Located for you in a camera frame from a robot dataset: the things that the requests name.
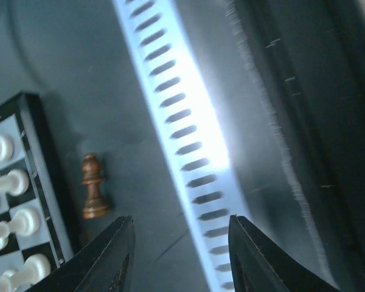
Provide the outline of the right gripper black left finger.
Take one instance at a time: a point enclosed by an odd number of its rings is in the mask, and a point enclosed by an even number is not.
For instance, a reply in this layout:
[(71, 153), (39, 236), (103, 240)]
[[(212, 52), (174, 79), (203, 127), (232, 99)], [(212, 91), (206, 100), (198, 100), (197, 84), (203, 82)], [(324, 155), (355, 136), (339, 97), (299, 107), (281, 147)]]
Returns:
[(30, 291), (130, 291), (134, 247), (133, 217), (118, 217)]

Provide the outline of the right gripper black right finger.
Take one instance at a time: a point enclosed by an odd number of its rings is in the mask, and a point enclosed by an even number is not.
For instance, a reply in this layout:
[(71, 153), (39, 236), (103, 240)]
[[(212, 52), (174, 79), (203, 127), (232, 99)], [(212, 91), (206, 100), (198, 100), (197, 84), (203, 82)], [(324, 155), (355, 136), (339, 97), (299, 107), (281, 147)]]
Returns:
[(235, 291), (337, 291), (244, 216), (230, 216), (228, 245)]

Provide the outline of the dark bishop chess piece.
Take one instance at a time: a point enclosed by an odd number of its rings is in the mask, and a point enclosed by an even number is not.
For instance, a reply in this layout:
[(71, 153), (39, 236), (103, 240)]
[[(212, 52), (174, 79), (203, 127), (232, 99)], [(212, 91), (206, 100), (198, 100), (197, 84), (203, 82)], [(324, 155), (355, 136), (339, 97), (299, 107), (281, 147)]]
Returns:
[(102, 165), (94, 153), (85, 155), (82, 162), (82, 185), (87, 188), (87, 197), (82, 210), (86, 220), (105, 216), (110, 211), (110, 206), (101, 193), (100, 185), (104, 182)]

